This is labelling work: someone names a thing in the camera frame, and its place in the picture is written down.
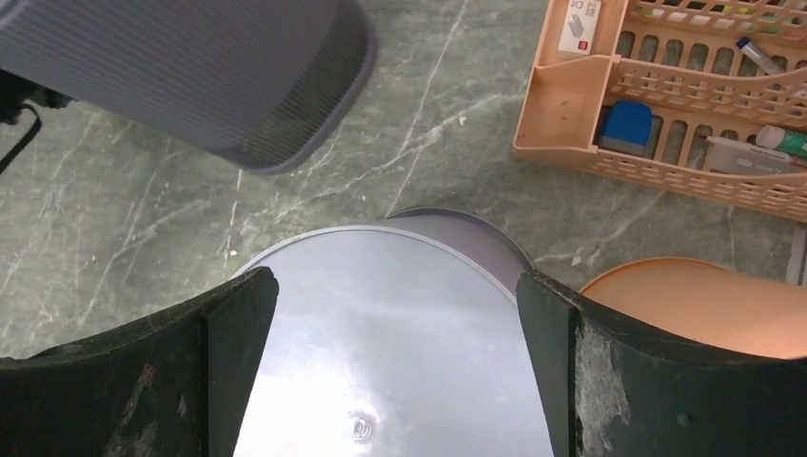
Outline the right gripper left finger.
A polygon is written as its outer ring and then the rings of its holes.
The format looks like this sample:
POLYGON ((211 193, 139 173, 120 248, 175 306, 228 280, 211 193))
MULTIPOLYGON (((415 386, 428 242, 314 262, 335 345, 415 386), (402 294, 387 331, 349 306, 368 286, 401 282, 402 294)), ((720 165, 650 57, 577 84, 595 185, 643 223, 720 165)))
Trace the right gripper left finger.
POLYGON ((252 269, 181 304, 1 361, 5 456, 230 456, 279 284, 252 269))

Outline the orange plastic bin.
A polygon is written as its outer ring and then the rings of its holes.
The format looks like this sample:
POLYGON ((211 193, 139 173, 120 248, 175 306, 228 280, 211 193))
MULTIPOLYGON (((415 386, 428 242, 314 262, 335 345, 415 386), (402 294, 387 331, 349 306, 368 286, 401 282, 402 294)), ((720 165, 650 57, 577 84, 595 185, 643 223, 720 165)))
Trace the orange plastic bin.
POLYGON ((612 268, 581 294, 646 324, 717 348, 778 359, 806 355, 806 289, 690 258, 612 268))

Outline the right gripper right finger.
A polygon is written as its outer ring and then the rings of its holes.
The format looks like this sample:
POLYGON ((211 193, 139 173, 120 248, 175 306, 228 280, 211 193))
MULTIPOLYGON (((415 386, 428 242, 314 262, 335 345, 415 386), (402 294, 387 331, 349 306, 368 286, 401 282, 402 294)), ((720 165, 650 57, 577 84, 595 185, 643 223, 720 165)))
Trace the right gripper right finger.
POLYGON ((532 270, 523 337, 556 456, 802 456, 806 361, 653 327, 532 270))

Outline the grey smooth plastic bin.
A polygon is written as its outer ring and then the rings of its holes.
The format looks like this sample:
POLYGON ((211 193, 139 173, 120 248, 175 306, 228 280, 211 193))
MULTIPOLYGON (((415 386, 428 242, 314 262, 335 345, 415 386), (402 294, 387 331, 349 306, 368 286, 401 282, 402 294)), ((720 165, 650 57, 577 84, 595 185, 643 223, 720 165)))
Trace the grey smooth plastic bin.
POLYGON ((548 456, 505 232, 413 208, 247 262, 280 291, 239 456, 548 456))

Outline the grey mesh waste basket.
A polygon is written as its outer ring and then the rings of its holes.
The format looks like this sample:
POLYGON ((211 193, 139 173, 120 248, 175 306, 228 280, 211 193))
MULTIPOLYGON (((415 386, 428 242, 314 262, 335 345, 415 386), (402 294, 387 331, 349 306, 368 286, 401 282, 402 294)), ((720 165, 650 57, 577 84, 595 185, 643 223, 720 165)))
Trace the grey mesh waste basket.
POLYGON ((1 70, 252 172, 299 167, 369 79, 356 1, 5 1, 1 70))

